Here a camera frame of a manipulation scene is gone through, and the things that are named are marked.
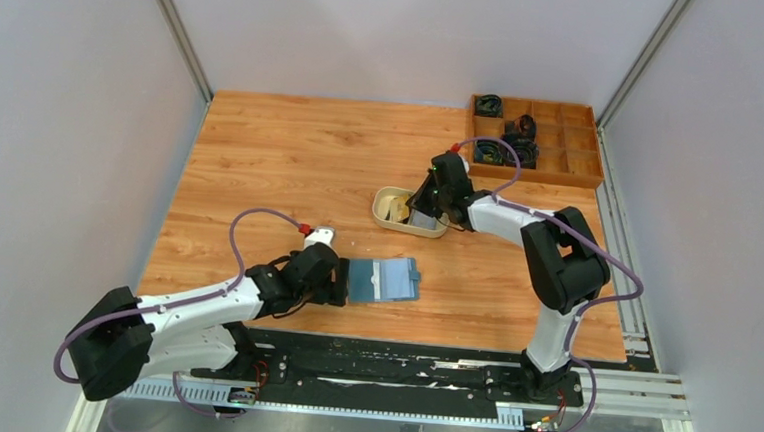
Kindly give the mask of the white printed card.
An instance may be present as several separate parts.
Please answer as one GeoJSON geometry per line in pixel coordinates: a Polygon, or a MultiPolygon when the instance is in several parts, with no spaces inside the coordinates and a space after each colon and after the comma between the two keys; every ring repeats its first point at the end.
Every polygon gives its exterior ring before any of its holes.
{"type": "Polygon", "coordinates": [[[417,210],[412,210],[408,219],[409,226],[421,228],[422,230],[427,231],[433,231],[436,229],[437,224],[438,222],[436,218],[427,216],[417,210]]]}

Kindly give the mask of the cream oval tray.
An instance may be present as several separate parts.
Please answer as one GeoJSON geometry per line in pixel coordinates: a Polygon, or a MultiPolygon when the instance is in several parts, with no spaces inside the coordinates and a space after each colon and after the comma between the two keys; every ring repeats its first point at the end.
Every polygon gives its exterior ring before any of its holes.
{"type": "Polygon", "coordinates": [[[446,218],[441,220],[415,211],[407,205],[413,191],[385,186],[375,194],[371,213],[379,227],[422,238],[439,238],[447,231],[446,218]]]}

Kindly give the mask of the blue card holder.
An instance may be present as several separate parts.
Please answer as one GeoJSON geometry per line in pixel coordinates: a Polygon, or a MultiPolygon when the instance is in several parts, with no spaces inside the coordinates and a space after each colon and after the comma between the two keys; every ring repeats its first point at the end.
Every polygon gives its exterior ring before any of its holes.
{"type": "Polygon", "coordinates": [[[355,304],[416,301],[421,273],[413,258],[351,259],[348,300],[355,304]]]}

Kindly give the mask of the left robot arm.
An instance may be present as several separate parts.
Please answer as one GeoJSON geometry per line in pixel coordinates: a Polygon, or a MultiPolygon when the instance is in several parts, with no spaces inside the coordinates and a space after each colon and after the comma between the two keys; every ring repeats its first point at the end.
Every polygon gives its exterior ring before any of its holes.
{"type": "Polygon", "coordinates": [[[142,297],[117,287],[69,331],[57,356],[70,357],[70,382],[91,402],[154,375],[223,370],[245,351],[236,325],[285,318],[306,304],[341,307],[349,269],[349,259],[317,242],[193,291],[142,297]]]}

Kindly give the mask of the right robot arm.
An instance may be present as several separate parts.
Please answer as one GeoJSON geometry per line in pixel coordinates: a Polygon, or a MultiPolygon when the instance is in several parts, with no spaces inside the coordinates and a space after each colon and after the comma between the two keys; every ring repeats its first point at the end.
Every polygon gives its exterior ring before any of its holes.
{"type": "Polygon", "coordinates": [[[520,359],[520,386],[532,397],[558,387],[572,365],[578,312],[611,280],[608,263],[581,211],[571,206],[555,212],[527,208],[490,190],[477,190],[464,158],[455,152],[431,160],[426,179],[408,205],[464,231],[503,238],[522,249],[541,311],[520,359]]]}

